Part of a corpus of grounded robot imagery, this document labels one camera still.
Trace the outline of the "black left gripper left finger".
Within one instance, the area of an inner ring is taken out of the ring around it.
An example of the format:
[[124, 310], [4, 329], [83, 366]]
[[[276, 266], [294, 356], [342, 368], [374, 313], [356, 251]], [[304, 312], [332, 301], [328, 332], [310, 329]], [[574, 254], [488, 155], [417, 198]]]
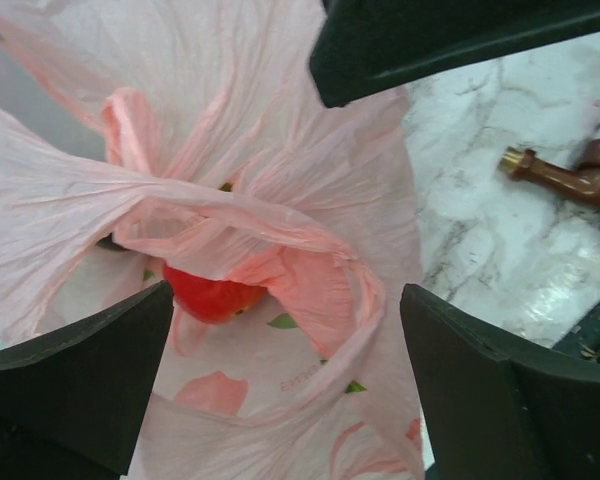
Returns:
[[0, 479], [129, 471], [173, 312], [160, 282], [0, 350]]

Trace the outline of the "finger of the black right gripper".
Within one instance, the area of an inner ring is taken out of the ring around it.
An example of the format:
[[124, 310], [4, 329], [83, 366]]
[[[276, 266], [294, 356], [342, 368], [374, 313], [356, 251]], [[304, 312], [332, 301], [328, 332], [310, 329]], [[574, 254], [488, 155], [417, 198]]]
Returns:
[[600, 32], [600, 0], [327, 1], [309, 57], [323, 104]]

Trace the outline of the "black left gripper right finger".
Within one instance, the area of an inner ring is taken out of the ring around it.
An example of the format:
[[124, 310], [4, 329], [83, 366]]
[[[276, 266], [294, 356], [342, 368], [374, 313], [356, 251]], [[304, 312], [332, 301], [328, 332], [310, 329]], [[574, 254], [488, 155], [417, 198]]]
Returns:
[[600, 479], [600, 364], [477, 319], [421, 286], [400, 304], [430, 479]]

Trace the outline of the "red fake fruit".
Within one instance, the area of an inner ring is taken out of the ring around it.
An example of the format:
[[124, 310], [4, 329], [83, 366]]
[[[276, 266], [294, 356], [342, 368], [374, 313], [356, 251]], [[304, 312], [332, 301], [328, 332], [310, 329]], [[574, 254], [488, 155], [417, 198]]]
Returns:
[[267, 294], [265, 287], [209, 280], [168, 264], [163, 265], [162, 274], [173, 290], [177, 305], [196, 320], [210, 325], [231, 321]]

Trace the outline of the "pink plastic bag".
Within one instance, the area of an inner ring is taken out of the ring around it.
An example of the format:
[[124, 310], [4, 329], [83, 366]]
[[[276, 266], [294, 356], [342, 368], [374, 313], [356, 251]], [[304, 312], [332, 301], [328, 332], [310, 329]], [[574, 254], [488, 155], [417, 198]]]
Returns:
[[421, 276], [406, 91], [325, 108], [317, 1], [0, 1], [0, 46], [105, 140], [0, 109], [0, 339], [161, 279], [263, 287], [231, 321], [177, 306], [133, 479], [421, 479], [401, 325]]

